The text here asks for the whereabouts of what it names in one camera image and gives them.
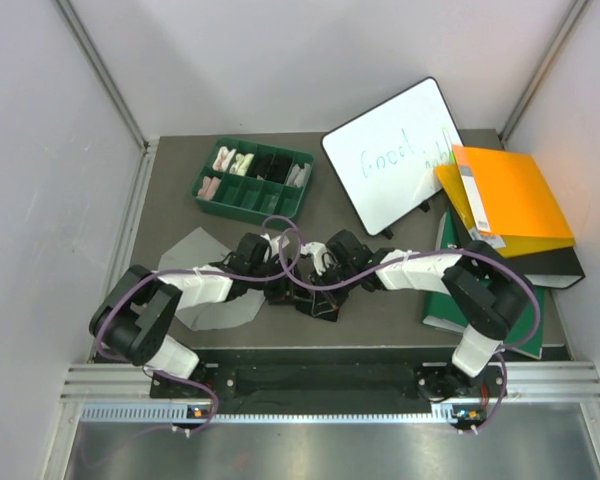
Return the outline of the grey underwear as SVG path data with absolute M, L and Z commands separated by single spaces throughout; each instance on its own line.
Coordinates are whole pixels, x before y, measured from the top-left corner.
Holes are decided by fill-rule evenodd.
M 202 267 L 222 260 L 230 250 L 199 227 L 167 250 L 159 270 Z M 251 322 L 264 303 L 264 294 L 249 290 L 236 300 L 203 304 L 177 311 L 176 317 L 192 331 L 229 329 Z

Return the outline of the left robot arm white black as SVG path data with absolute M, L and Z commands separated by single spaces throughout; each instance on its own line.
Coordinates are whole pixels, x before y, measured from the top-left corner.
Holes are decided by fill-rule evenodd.
M 134 265 L 117 281 L 94 313 L 89 332 L 97 352 L 113 361 L 159 371 L 185 396 L 206 387 L 199 356 L 169 335 L 180 310 L 233 301 L 250 290 L 286 280 L 273 270 L 289 240 L 249 234 L 222 261 L 188 269 L 152 271 Z

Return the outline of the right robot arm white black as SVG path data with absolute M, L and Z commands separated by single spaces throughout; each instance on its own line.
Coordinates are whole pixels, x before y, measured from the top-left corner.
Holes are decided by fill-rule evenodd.
M 467 396 L 484 380 L 491 358 L 531 340 L 540 325 L 541 308 L 532 283 L 488 243 L 474 240 L 459 249 L 428 252 L 371 251 L 343 230 L 325 245 L 306 243 L 300 254 L 312 259 L 321 292 L 363 286 L 368 291 L 418 290 L 449 297 L 467 326 L 452 354 L 446 380 L 456 394 Z

